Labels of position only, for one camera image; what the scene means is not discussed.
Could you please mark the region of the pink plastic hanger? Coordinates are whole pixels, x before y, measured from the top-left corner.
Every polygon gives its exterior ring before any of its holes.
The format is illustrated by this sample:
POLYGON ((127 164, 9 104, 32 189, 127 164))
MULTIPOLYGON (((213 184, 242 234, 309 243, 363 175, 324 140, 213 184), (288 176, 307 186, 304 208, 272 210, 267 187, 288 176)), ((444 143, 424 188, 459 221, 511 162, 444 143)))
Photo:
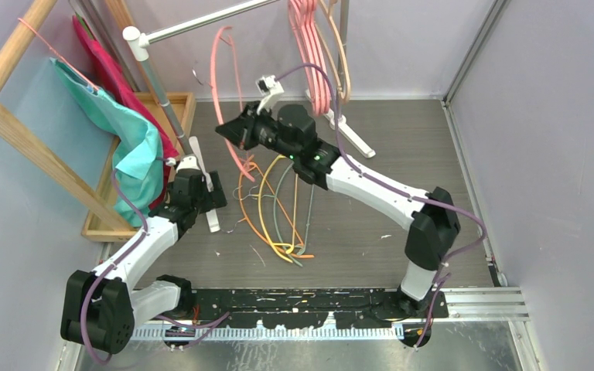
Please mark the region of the pink plastic hanger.
MULTIPOLYGON (((314 11, 316 3, 314 1, 289 1, 288 2, 288 20, 290 21, 293 34, 303 63, 309 63, 319 66, 319 56, 321 52, 318 46, 314 46, 314 11)), ((305 68, 308 80, 309 99, 312 104, 312 111, 316 116, 323 113, 326 103, 322 103, 321 79, 319 72, 312 68, 305 68)))
MULTIPOLYGON (((319 11, 319 1, 317 1, 316 14, 317 14, 318 11, 319 11)), ((327 57, 327 55, 325 53, 325 46, 324 45, 325 45, 326 42, 325 42, 325 39, 324 39, 324 34, 323 34, 322 30, 320 29, 317 20, 316 20, 316 31, 317 31, 317 35, 319 37, 319 42, 321 44, 322 51, 323 51, 323 59, 324 59, 323 66, 326 68, 326 72, 324 72, 324 71, 323 72, 326 74, 326 77, 325 78, 327 80, 327 84, 328 84, 328 82, 330 82, 331 85, 332 85, 332 87, 335 88, 335 86, 336 86, 335 85, 335 77, 332 77, 331 74, 330 74, 330 72, 327 70, 327 66, 329 64, 329 58, 327 57)), ((329 88, 329 92, 330 92, 330 95, 331 95, 331 99, 330 99, 330 102, 329 102, 329 110, 330 110, 331 109, 331 103, 335 100, 336 95, 333 93, 333 90, 330 89, 330 88, 329 88)))
MULTIPOLYGON (((303 63, 316 65, 326 72, 323 66, 323 51, 316 31, 316 6, 317 1, 289 1, 288 19, 303 63)), ((306 68, 306 76, 312 111, 316 115, 325 114, 329 110, 331 99, 327 80, 322 73, 312 67, 306 68)))

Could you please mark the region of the beige plastic hanger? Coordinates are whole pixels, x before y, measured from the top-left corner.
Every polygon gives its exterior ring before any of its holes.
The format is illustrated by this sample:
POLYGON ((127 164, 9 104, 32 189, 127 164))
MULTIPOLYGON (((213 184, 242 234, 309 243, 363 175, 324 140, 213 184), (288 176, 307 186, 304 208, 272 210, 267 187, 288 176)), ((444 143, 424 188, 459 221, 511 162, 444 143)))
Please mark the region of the beige plastic hanger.
POLYGON ((329 64, 335 68, 336 87, 338 97, 346 104, 351 98, 351 77, 347 60, 347 34, 349 25, 349 1, 319 1, 319 8, 328 22, 333 41, 337 48, 337 60, 334 61, 333 54, 325 43, 325 53, 329 58, 329 64))

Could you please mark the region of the thin pink wire hanger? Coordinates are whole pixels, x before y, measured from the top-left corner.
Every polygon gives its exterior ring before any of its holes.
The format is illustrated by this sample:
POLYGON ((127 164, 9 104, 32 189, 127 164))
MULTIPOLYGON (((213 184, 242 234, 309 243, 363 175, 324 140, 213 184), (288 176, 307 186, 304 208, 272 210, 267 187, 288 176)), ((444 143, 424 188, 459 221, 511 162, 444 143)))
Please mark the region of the thin pink wire hanger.
MULTIPOLYGON (((210 80, 208 83, 208 87, 210 88, 211 97, 213 100, 213 108, 215 110, 215 115, 217 119, 218 126, 224 124, 224 117, 222 115, 222 110, 220 106, 220 95, 217 83, 217 54, 219 45, 221 43, 226 44, 230 47, 232 60, 233 60, 233 70, 234 70, 234 81, 236 83, 237 88, 237 98, 238 98, 238 105, 240 110, 244 108, 243 97, 242 97, 242 89, 241 89, 241 78, 240 72, 238 67, 237 61, 237 47, 235 41, 230 34, 233 30, 233 26, 222 26, 218 29, 216 35, 213 38, 211 51, 210 51, 210 80)), ((251 174, 251 157, 248 156, 246 159, 241 159, 238 155, 237 150, 234 146, 227 140, 224 139, 224 143, 227 146, 227 150, 230 154, 230 157, 233 159, 234 164, 237 166, 239 173, 245 177, 247 180, 251 182, 255 182, 255 177, 251 174)))

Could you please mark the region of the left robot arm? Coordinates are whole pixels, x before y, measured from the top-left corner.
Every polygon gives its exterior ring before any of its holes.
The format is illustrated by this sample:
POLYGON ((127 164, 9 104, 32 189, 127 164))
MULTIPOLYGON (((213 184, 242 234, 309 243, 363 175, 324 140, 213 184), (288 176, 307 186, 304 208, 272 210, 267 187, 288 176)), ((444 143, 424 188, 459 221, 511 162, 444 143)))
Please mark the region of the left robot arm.
POLYGON ((190 316, 196 305, 191 282, 161 275, 147 288, 135 287, 150 266, 204 213, 227 205, 218 172, 176 171, 169 199, 153 209, 114 256, 92 271, 77 270, 67 280, 60 336, 117 354, 134 330, 158 315, 190 316))

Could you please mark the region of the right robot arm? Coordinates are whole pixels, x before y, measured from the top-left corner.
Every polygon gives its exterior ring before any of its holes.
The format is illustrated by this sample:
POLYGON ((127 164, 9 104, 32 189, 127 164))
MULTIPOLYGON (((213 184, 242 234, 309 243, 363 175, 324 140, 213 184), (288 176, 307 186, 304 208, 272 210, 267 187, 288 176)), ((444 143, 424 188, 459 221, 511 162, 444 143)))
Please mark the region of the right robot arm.
POLYGON ((408 266, 399 286, 398 306, 411 318, 427 309, 427 295, 460 232, 449 192, 404 185, 343 155, 339 147, 318 136, 314 118, 298 104, 280 108, 277 117, 247 104, 215 131, 235 148, 248 151, 261 145, 289 158, 304 182, 360 201, 406 230, 408 266))

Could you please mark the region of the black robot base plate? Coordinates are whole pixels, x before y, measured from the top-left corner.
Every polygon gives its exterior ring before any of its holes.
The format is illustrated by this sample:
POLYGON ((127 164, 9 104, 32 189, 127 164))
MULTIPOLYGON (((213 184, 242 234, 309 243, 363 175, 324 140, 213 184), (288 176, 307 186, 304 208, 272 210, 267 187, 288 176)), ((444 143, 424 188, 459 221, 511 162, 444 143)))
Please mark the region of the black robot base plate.
POLYGON ((411 301, 384 288, 198 289, 186 307, 158 317, 158 335, 172 348, 197 340, 366 339, 419 347, 433 321, 448 317, 441 291, 411 301))

